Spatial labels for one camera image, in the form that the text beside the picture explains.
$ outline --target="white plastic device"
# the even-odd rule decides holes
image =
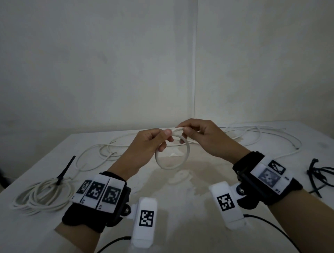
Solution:
[[[213,200],[220,211],[225,222],[225,226],[229,229],[238,229],[246,224],[243,213],[238,205],[237,200],[244,196],[238,194],[236,188],[240,183],[228,185],[226,181],[209,186],[209,190],[213,196]]]
[[[141,197],[131,206],[131,213],[126,216],[134,219],[131,244],[136,248],[149,248],[153,244],[158,202],[154,198]]]

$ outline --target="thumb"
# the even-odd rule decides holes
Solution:
[[[154,148],[157,149],[161,143],[163,143],[165,140],[168,139],[172,135],[172,130],[171,129],[166,129],[164,131],[161,131],[157,136],[155,136],[152,140],[151,143],[153,143]]]
[[[196,130],[190,128],[190,127],[187,127],[185,126],[183,128],[183,132],[190,138],[192,138],[193,140],[197,141],[197,142],[200,142],[201,141],[201,138],[203,137],[202,134],[200,134],[199,132],[197,132]]]

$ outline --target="person's right hand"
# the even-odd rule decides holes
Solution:
[[[250,151],[232,140],[211,120],[191,118],[180,123],[183,127],[182,136],[197,141],[209,154],[223,158],[235,164]]]

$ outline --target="qr code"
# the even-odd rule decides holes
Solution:
[[[234,203],[231,199],[231,196],[228,193],[225,194],[225,195],[222,195],[220,197],[217,197],[217,200],[218,200],[220,208],[223,212],[235,207],[235,205],[234,205]]]
[[[91,182],[91,180],[85,180],[84,183],[80,186],[79,190],[77,190],[77,193],[84,194]]]
[[[120,196],[120,192],[121,192],[121,189],[118,189],[112,186],[108,186],[106,189],[106,193],[104,194],[102,198],[102,202],[116,205],[117,200]]]
[[[153,227],[154,211],[142,210],[139,219],[139,225],[143,227]]]
[[[259,179],[270,187],[273,187],[278,182],[278,180],[280,180],[280,178],[281,177],[279,175],[267,168],[259,175]]]
[[[284,168],[282,165],[280,165],[278,162],[272,160],[268,166],[272,168],[274,171],[276,171],[278,174],[283,175],[286,168]]]
[[[99,182],[93,182],[92,185],[89,187],[86,196],[92,199],[99,199],[104,186],[105,184],[101,184]]]

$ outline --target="wrist-mounted device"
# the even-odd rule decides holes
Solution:
[[[254,209],[259,201],[272,205],[291,191],[303,188],[291,171],[260,152],[250,152],[233,166],[233,170],[239,183],[229,186],[227,182],[220,182],[209,187],[229,229],[245,225],[240,207]]]
[[[62,218],[69,226],[84,224],[102,233],[131,213],[127,204],[131,189],[120,176],[105,171],[87,179],[71,198],[73,204]]]

